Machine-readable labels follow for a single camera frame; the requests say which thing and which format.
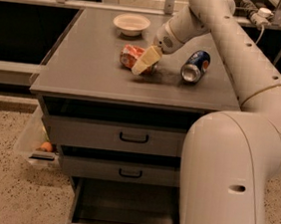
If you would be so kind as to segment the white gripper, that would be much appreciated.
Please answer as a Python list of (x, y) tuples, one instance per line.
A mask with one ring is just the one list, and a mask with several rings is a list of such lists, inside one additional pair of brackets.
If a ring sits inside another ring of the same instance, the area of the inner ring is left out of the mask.
[(132, 72), (139, 75), (160, 60), (162, 54), (173, 54), (190, 39), (207, 34), (209, 29), (195, 17), (188, 6), (165, 22), (155, 34), (150, 45), (136, 60)]

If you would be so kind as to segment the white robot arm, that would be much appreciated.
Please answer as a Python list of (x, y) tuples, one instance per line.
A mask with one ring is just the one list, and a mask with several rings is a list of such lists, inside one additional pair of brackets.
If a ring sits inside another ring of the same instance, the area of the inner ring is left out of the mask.
[(206, 114), (186, 134), (179, 224), (265, 224), (265, 183), (281, 174), (281, 74), (233, 18), (233, 0), (188, 1), (132, 70), (210, 32), (240, 110)]

